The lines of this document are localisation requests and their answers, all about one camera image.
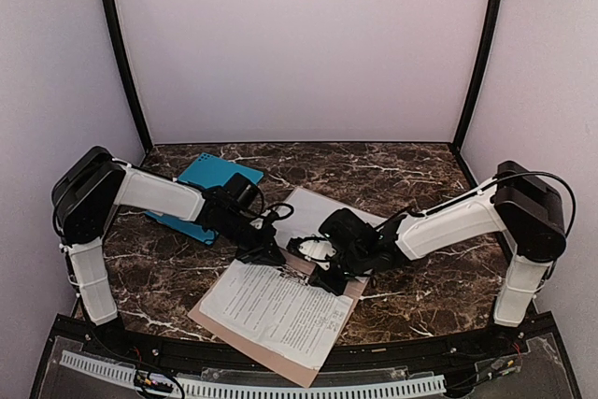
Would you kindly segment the tan folder metal clip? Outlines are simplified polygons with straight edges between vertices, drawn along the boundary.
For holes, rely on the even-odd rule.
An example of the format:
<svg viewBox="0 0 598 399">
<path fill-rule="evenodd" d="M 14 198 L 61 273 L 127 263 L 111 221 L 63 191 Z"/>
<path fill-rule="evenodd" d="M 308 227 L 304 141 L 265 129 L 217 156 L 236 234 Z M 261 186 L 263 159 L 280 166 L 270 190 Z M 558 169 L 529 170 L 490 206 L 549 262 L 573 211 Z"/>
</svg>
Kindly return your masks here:
<svg viewBox="0 0 598 399">
<path fill-rule="evenodd" d="M 303 273 L 299 270 L 296 270 L 294 268 L 291 268 L 287 265 L 282 266 L 278 269 L 278 272 L 280 273 L 280 275 L 290 281 L 299 283 L 300 285 L 307 285 L 309 282 L 309 275 L 306 273 Z"/>
</svg>

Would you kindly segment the teal folder with black inside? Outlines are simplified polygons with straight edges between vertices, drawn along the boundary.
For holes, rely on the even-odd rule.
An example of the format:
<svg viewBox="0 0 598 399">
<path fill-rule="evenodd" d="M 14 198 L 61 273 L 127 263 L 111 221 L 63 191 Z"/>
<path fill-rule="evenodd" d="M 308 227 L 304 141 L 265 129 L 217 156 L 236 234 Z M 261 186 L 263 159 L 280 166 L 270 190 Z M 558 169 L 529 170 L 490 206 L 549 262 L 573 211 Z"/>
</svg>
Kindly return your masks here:
<svg viewBox="0 0 598 399">
<path fill-rule="evenodd" d="M 223 185 L 235 173 L 245 176 L 255 184 L 263 178 L 262 171 L 225 161 L 204 152 L 181 173 L 178 179 L 209 188 Z M 200 225 L 176 217 L 159 215 L 151 211 L 146 211 L 145 215 L 208 246 L 212 246 L 219 236 L 215 231 L 204 230 Z"/>
</svg>

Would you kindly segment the tan brown folder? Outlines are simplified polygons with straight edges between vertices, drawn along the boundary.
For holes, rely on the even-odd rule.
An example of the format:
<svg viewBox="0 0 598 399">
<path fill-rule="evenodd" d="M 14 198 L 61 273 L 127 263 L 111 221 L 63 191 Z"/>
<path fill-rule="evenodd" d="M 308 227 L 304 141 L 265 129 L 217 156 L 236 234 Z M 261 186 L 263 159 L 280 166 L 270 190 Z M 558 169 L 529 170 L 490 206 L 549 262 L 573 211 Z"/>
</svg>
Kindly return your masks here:
<svg viewBox="0 0 598 399">
<path fill-rule="evenodd" d="M 303 273 L 306 273 L 309 276 L 312 274 L 312 272 L 314 271 L 314 269 L 316 267 L 315 264 L 305 261 L 296 256 L 293 256 L 290 253 L 286 253 L 284 255 L 284 257 L 286 259 L 286 263 L 284 265 L 287 265 L 291 268 L 294 268 Z M 209 293 L 211 291 L 211 289 L 214 287 L 216 282 L 210 287 L 210 289 L 207 291 L 207 293 Z M 345 325 L 349 321 L 349 318 L 350 318 L 354 308 L 357 306 L 360 297 L 363 295 L 363 291 L 364 291 L 366 285 L 367 285 L 367 281 L 365 278 L 358 278 L 356 280 L 352 280 L 352 281 L 348 282 L 343 295 L 350 297 L 353 300 L 353 304 L 350 308 L 349 316 L 346 318 L 345 323 L 342 325 L 342 329 L 338 335 L 338 338 L 340 337 L 340 334 L 341 334 L 342 330 L 344 329 Z M 270 370 L 276 372 L 277 374 L 283 376 L 284 378 L 290 380 L 291 382 L 293 382 L 303 388 L 307 388 L 313 383 L 316 375 L 320 372 L 320 368 L 314 369 L 314 370 L 306 368 L 298 363 L 295 363 L 279 354 L 276 354 L 275 352 L 273 352 L 269 349 L 263 348 L 263 347 L 259 346 L 258 344 L 253 343 L 253 342 L 247 340 L 246 338 L 244 338 L 240 335 L 237 335 L 234 332 L 226 329 L 223 325 L 221 325 L 221 324 L 215 322 L 214 320 L 212 320 L 211 318 L 203 315 L 199 311 L 199 306 L 201 304 L 201 300 L 189 312 L 188 316 L 191 320 L 195 321 L 201 327 L 208 330 L 210 333 L 212 333 L 213 335 L 215 335 L 216 337 L 218 337 L 225 343 L 229 344 L 231 347 L 233 347 L 233 348 L 239 350 L 240 352 L 242 352 L 243 354 L 247 355 L 253 361 L 262 364 L 263 366 L 267 367 L 268 369 L 270 369 Z"/>
</svg>

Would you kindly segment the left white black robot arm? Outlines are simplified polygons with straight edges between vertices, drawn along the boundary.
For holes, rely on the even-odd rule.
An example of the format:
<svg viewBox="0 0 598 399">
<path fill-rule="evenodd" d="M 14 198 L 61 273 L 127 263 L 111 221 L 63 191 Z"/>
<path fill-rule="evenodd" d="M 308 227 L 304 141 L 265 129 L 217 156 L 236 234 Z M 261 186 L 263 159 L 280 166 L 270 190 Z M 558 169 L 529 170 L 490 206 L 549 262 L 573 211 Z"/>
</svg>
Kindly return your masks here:
<svg viewBox="0 0 598 399">
<path fill-rule="evenodd" d="M 54 184 L 50 201 L 69 281 L 87 319 L 97 326 L 119 316 L 104 243 L 125 212 L 151 223 L 185 223 L 210 241 L 222 236 L 245 264 L 285 263 L 275 227 L 283 205 L 268 205 L 257 180 L 241 167 L 215 184 L 199 183 L 152 173 L 94 146 Z"/>
</svg>

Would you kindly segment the printed paper sheet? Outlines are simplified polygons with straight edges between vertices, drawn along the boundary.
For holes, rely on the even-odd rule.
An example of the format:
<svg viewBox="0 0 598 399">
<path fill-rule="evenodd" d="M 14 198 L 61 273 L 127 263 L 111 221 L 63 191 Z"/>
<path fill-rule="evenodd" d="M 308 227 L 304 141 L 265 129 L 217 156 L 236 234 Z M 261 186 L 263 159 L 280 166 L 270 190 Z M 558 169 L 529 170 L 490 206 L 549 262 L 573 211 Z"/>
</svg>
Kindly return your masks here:
<svg viewBox="0 0 598 399">
<path fill-rule="evenodd" d="M 295 188 L 284 200 L 284 203 L 291 205 L 294 212 L 289 218 L 274 223 L 277 229 L 276 241 L 282 249 L 287 248 L 292 238 L 319 235 L 321 224 L 333 212 L 341 208 L 348 208 L 360 219 L 373 226 L 384 221 L 382 217 L 300 187 Z"/>
<path fill-rule="evenodd" d="M 233 261 L 201 300 L 199 311 L 263 348 L 319 369 L 353 300 L 287 280 L 278 269 Z"/>
</svg>

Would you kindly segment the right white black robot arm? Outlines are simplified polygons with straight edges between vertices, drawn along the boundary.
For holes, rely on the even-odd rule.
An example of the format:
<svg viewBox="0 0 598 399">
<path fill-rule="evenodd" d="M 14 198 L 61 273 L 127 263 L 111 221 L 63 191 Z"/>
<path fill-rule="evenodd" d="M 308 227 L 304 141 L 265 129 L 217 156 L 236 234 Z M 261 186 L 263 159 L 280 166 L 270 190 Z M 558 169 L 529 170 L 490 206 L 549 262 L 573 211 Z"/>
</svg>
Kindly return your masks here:
<svg viewBox="0 0 598 399">
<path fill-rule="evenodd" d="M 563 210 L 569 198 L 572 212 Z M 576 219 L 577 198 L 556 174 L 513 161 L 475 188 L 423 211 L 403 208 L 373 224 L 347 207 L 320 225 L 317 246 L 329 247 L 327 267 L 309 283 L 341 295 L 356 278 L 397 270 L 450 247 L 490 237 L 509 238 L 515 248 L 492 304 L 491 324 L 519 327 L 538 290 L 563 256 Z"/>
</svg>

